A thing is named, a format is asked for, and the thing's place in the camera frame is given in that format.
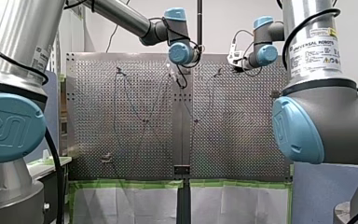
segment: metal pole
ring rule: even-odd
[[[202,45],[202,0],[197,2],[197,44]]]
[[[95,0],[94,3],[87,1],[85,6],[141,38],[151,28],[148,18],[120,0]]]

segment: white paper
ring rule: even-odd
[[[79,189],[75,224],[176,224],[177,189]]]
[[[288,189],[192,188],[193,224],[286,224]]]

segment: universal robots label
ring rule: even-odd
[[[45,68],[48,65],[48,58],[49,58],[48,51],[40,47],[36,47],[34,51],[32,67],[41,72],[45,72]]]
[[[289,49],[292,76],[307,76],[320,69],[341,71],[338,41],[334,36],[314,36]]]

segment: metal bracket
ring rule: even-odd
[[[175,165],[173,169],[176,175],[190,175],[189,165]]]
[[[272,91],[270,97],[272,99],[278,99],[281,97],[281,92],[280,91]]]

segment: vertical rod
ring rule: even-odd
[[[197,1],[197,44],[202,45],[202,0]]]

